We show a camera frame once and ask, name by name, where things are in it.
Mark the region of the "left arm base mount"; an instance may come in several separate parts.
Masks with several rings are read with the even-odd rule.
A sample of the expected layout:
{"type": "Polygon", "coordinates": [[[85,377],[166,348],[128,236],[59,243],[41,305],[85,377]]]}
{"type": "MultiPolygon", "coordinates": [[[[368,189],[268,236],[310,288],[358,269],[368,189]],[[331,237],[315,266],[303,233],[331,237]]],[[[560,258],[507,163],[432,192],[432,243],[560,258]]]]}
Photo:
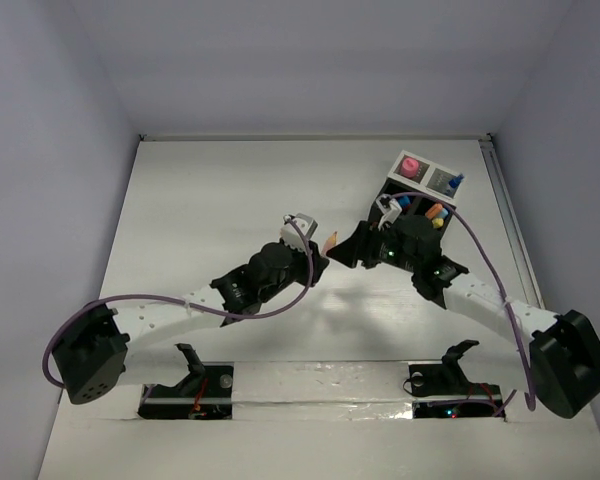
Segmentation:
{"type": "Polygon", "coordinates": [[[179,343],[176,348],[187,361],[187,375],[174,386],[144,386],[138,416],[144,420],[230,420],[234,364],[204,364],[191,345],[179,343]]]}

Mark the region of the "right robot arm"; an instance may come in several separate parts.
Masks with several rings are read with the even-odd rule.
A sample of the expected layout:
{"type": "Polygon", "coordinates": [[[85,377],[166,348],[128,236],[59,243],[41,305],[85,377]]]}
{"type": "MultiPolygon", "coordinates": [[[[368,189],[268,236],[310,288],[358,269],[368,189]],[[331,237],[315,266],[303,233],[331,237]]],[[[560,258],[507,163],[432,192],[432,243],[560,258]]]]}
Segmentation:
{"type": "Polygon", "coordinates": [[[591,321],[570,310],[558,314],[508,296],[443,254],[441,234],[424,216],[378,225],[359,222],[327,257],[348,268],[386,264],[411,272],[417,293],[510,341],[520,357],[518,381],[529,409],[542,404],[571,419],[600,394],[600,338],[591,321]]]}

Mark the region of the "orange tip clear marker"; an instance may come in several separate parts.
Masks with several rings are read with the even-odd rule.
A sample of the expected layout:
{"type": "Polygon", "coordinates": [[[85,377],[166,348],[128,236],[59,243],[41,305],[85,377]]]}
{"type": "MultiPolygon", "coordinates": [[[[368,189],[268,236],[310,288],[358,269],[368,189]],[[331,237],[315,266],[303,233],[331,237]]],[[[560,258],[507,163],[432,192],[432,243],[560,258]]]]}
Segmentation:
{"type": "Polygon", "coordinates": [[[434,218],[436,218],[442,211],[444,210],[444,207],[442,204],[440,203],[435,203],[433,206],[431,206],[427,212],[425,213],[425,216],[430,219],[433,220],[434,218]]]}

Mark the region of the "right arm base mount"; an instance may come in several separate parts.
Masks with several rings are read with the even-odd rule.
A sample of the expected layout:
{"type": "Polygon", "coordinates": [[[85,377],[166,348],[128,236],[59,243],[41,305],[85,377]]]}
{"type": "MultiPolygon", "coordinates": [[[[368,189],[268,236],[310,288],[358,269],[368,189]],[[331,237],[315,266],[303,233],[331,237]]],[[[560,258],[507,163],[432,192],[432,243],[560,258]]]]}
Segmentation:
{"type": "Polygon", "coordinates": [[[461,368],[464,354],[478,344],[464,340],[449,347],[440,360],[408,366],[402,388],[413,398],[414,419],[506,417],[500,387],[472,382],[461,368]]]}

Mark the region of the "red orange marker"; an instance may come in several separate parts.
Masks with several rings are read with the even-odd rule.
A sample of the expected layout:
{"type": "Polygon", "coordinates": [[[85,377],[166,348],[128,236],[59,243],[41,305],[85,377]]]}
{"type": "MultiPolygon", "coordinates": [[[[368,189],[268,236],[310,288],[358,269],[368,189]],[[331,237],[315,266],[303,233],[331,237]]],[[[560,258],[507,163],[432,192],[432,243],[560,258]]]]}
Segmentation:
{"type": "Polygon", "coordinates": [[[321,255],[326,257],[327,253],[338,244],[338,232],[334,231],[324,242],[321,255]]]}

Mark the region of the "pink cap marker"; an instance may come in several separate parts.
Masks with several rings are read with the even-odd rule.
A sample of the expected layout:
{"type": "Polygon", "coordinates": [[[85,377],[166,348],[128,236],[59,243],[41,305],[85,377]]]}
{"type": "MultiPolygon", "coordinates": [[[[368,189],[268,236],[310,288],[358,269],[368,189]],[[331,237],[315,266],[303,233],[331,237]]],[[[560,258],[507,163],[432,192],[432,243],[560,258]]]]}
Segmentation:
{"type": "Polygon", "coordinates": [[[418,175],[420,163],[415,158],[405,156],[399,165],[398,173],[408,179],[413,179],[418,175]]]}

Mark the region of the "clear blue cap bottle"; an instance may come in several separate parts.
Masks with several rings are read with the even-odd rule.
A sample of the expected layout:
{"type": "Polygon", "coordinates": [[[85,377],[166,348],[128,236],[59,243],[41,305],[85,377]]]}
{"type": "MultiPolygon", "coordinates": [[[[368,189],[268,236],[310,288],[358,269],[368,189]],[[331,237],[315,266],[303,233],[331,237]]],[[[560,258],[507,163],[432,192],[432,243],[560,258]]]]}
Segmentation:
{"type": "Polygon", "coordinates": [[[456,194],[456,191],[458,190],[459,186],[463,182],[463,180],[464,180],[463,174],[459,174],[457,176],[452,177],[446,185],[445,194],[448,197],[453,198],[454,195],[456,194]]]}

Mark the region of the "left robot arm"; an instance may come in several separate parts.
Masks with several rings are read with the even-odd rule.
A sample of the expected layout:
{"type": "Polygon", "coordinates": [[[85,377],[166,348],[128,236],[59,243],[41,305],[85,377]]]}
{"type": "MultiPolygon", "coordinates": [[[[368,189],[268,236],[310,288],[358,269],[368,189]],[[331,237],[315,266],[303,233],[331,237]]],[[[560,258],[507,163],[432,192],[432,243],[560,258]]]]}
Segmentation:
{"type": "Polygon", "coordinates": [[[189,334],[282,314],[319,282],[328,265],[314,242],[293,248],[278,241],[180,298],[123,294],[91,301],[52,336],[43,375],[74,405],[142,384],[194,395],[205,367],[189,334]]]}

